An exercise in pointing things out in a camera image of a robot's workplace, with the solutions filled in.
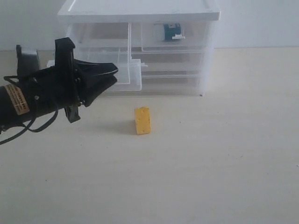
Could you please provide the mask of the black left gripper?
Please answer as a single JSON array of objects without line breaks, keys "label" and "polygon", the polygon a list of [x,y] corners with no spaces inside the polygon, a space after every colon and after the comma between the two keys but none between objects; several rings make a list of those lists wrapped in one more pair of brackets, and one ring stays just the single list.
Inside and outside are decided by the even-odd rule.
[{"label": "black left gripper", "polygon": [[[69,122],[80,120],[79,103],[89,107],[104,91],[117,83],[114,63],[92,63],[74,59],[75,44],[68,37],[55,40],[54,65],[23,77],[23,93],[30,111],[23,121],[64,109]],[[76,79],[84,79],[77,88]]]}]

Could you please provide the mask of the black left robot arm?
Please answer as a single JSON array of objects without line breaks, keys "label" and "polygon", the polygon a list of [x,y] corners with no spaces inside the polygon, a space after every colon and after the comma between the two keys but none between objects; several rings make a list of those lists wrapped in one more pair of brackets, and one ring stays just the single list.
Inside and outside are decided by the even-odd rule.
[{"label": "black left robot arm", "polygon": [[113,63],[92,63],[74,58],[69,38],[55,40],[54,65],[39,68],[38,56],[17,51],[17,75],[6,76],[0,88],[0,127],[9,129],[64,109],[70,123],[80,120],[78,108],[89,107],[117,82]]}]

